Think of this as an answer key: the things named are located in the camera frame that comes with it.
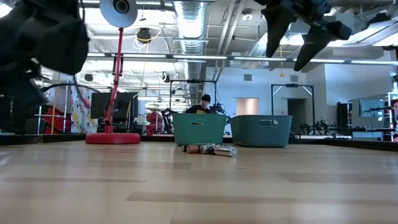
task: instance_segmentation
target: red base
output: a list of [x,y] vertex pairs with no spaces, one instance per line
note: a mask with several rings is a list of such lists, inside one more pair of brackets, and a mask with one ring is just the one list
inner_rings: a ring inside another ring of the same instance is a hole
[[129,133],[92,133],[87,134],[88,144],[137,144],[140,143],[139,134]]

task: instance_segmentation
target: teal storage bin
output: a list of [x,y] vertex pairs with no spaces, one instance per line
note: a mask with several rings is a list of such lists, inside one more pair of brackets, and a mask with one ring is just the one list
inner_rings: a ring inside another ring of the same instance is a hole
[[226,116],[222,114],[172,114],[175,143],[223,143]]
[[285,147],[291,125],[291,116],[236,116],[231,119],[232,138],[244,147]]

